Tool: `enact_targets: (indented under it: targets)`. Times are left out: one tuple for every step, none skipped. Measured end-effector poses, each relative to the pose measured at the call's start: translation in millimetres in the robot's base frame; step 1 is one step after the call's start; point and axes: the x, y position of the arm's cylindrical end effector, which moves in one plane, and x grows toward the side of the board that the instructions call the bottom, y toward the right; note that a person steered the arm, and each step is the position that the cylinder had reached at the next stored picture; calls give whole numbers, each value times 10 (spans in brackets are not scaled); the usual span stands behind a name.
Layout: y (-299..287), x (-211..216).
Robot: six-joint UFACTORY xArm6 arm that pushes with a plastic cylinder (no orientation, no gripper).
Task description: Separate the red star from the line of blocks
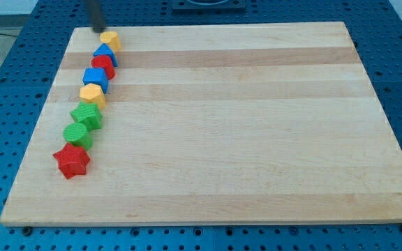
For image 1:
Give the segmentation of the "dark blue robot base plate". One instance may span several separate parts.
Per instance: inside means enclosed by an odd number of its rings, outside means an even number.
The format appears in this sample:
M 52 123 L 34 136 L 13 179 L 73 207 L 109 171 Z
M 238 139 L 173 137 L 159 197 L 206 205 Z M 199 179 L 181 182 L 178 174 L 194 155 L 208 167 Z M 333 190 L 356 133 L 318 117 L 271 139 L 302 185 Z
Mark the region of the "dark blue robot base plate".
M 171 0 L 173 11 L 245 10 L 246 0 Z

